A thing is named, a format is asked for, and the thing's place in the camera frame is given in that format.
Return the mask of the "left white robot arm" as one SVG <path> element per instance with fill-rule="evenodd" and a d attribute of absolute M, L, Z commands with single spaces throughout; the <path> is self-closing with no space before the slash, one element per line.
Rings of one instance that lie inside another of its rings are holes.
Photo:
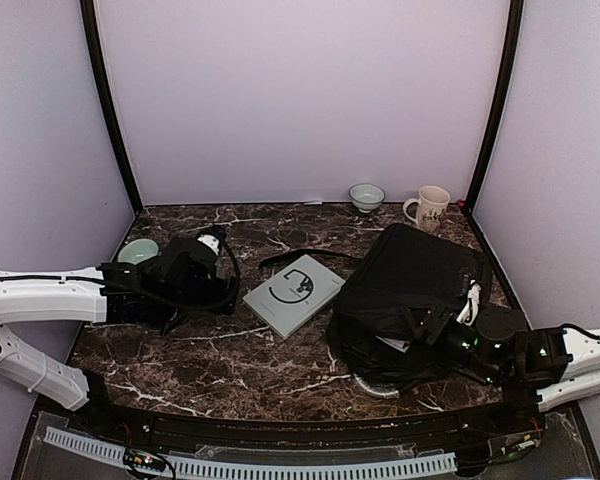
<path fill-rule="evenodd" d="M 62 272 L 0 271 L 0 375 L 43 395 L 100 436 L 121 427 L 101 376 L 65 365 L 15 335 L 15 323 L 78 321 L 146 324 L 173 330 L 190 312 L 230 315 L 241 276 L 217 275 L 216 263 L 231 251 L 226 232 L 213 225 L 193 237 L 174 237 L 165 247 L 150 239 L 126 245 L 116 260 Z"/>

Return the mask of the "black student bag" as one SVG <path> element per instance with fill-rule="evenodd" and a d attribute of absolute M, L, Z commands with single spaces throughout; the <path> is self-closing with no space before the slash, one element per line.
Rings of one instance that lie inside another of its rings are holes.
<path fill-rule="evenodd" d="M 405 224 L 386 227 L 357 259 L 334 298 L 327 342 L 360 389 L 376 398 L 397 398 L 453 374 L 478 382 L 443 354 L 412 342 L 405 315 L 417 295 L 455 301 L 463 271 L 486 286 L 488 303 L 492 269 L 484 253 Z M 408 341 L 410 347 L 401 353 L 378 337 Z"/>

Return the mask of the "pink book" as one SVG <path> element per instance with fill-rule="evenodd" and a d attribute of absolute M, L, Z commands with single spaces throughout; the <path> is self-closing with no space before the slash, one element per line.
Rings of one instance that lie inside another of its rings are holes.
<path fill-rule="evenodd" d="M 409 342 L 404 340 L 396 340 L 385 337 L 378 337 L 378 340 L 401 353 L 406 353 L 410 347 Z"/>

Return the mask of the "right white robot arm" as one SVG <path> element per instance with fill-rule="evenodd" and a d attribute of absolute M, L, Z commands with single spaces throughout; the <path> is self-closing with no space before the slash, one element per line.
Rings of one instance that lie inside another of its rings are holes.
<path fill-rule="evenodd" d="M 514 432 L 534 402 L 541 412 L 600 394 L 600 329 L 572 323 L 531 329 L 524 312 L 485 303 L 486 286 L 469 277 L 452 304 L 421 297 L 408 320 L 414 343 L 428 345 L 506 398 L 490 413 L 501 434 Z"/>

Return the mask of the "grey notebook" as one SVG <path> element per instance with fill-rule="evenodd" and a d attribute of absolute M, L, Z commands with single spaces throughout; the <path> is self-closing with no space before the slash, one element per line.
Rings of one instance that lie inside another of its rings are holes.
<path fill-rule="evenodd" d="M 287 339 L 325 307 L 345 280 L 310 255 L 303 255 L 248 292 L 247 307 L 279 337 Z"/>

